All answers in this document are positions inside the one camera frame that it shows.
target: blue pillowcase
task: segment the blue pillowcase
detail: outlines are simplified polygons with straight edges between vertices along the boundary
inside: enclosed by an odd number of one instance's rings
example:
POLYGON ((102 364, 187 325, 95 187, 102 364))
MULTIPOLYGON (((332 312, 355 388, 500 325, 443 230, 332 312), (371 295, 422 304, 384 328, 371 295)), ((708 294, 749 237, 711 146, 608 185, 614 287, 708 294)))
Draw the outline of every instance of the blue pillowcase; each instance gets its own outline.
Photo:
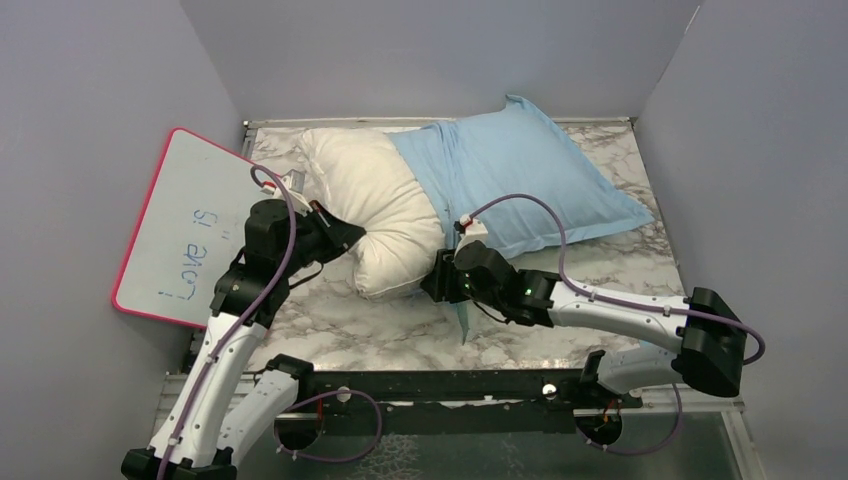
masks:
MULTIPOLYGON (((568 243, 611 235, 653 221, 616 189, 553 120, 528 100, 507 96, 500 112, 439 121, 389 138, 439 215, 445 244, 456 246, 459 217, 509 193, 534 195, 559 215, 568 243)), ((486 244, 506 258, 560 244, 556 223, 524 199, 480 215, 486 244)))

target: marble floor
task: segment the marble floor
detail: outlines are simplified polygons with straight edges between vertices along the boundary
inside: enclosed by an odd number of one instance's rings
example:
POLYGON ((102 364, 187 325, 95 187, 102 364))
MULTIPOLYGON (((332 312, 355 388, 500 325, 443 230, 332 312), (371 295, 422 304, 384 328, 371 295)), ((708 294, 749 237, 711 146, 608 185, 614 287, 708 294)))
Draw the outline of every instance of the marble floor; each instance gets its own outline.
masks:
MULTIPOLYGON (((656 219, 635 231, 569 245, 566 272, 579 281, 621 291, 682 294, 630 126, 564 129, 604 176, 645 204, 656 219)), ((303 130, 260 129, 252 159, 279 173, 302 169, 292 146, 303 130)), ((307 179, 307 198, 314 198, 312 188, 307 179)), ((513 264, 555 271, 557 255, 558 249, 550 248, 525 254, 513 264)), ((319 370, 572 368, 581 367, 593 350, 637 344, 631 338, 582 328, 503 325, 475 308, 468 309, 470 332, 463 344, 453 308, 435 305, 426 296, 383 303, 360 298, 353 288, 352 266, 352 258, 346 255, 292 291, 249 368, 261 368, 278 353, 313 362, 319 370)))

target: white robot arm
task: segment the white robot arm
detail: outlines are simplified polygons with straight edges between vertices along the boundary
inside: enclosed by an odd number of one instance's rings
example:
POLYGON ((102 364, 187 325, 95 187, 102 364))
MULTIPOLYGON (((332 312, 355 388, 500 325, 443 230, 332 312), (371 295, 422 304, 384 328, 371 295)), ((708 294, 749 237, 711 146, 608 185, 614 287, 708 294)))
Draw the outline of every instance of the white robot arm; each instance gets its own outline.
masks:
MULTIPOLYGON (((317 202, 306 204, 302 198, 295 202, 297 240, 283 281, 253 315, 236 325, 273 277, 287 247, 284 233, 288 233, 289 221, 287 215, 281 215, 287 210, 285 201, 264 200, 251 209, 245 224, 245 248, 216 285, 212 316, 196 365, 148 447, 127 453, 121 468, 126 478, 234 479, 245 453, 277 415, 318 393, 316 385, 325 383, 314 381, 321 373, 313 372, 310 363, 281 355, 273 365, 269 363, 254 390, 227 414, 251 354, 288 297, 286 279, 312 262, 332 261, 365 234, 329 215, 317 202), (177 438, 175 431, 181 432, 177 438)), ((433 272, 421 283, 435 301, 473 300, 498 310, 506 321, 522 325, 593 328, 651 344, 618 353, 593 352, 582 371, 552 371, 549 378, 566 375, 571 385, 577 386, 578 391, 570 397, 577 401, 571 408, 580 407, 583 399, 584 406, 603 405, 626 397, 635 388, 669 383, 686 383, 710 395, 738 395, 750 329, 738 323, 714 292, 696 289, 688 298, 648 297, 579 284, 550 272, 516 271, 497 251, 485 246, 487 232, 479 220, 463 220, 458 247, 439 252, 433 272), (621 301, 601 300, 613 297, 621 301), (710 315, 726 321, 702 318, 710 315)), ((398 398, 402 393, 394 391, 386 398, 398 398)))

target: whiteboard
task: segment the whiteboard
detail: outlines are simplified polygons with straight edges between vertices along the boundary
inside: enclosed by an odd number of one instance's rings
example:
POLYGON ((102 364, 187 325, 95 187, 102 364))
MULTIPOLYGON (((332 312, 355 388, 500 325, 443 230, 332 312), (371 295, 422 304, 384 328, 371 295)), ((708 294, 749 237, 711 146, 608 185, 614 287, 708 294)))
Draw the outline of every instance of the whiteboard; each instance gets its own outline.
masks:
POLYGON ((115 283, 115 308, 206 326, 215 283, 244 245, 250 207, 268 198, 251 165, 188 130, 171 131, 115 283))

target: lavender wall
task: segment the lavender wall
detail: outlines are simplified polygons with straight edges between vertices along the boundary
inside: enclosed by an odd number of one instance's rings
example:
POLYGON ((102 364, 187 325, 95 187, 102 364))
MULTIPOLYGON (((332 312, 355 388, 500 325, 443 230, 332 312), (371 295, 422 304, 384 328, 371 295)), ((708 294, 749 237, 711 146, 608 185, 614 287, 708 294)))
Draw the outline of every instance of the lavender wall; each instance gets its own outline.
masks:
POLYGON ((743 394, 772 480, 848 470, 846 25, 843 0, 708 0, 636 124, 686 285, 770 342, 743 394))
POLYGON ((171 127, 240 117, 176 1, 0 2, 3 478, 115 479, 186 331, 112 282, 171 127))
POLYGON ((701 0, 182 0, 242 117, 632 116, 701 0))

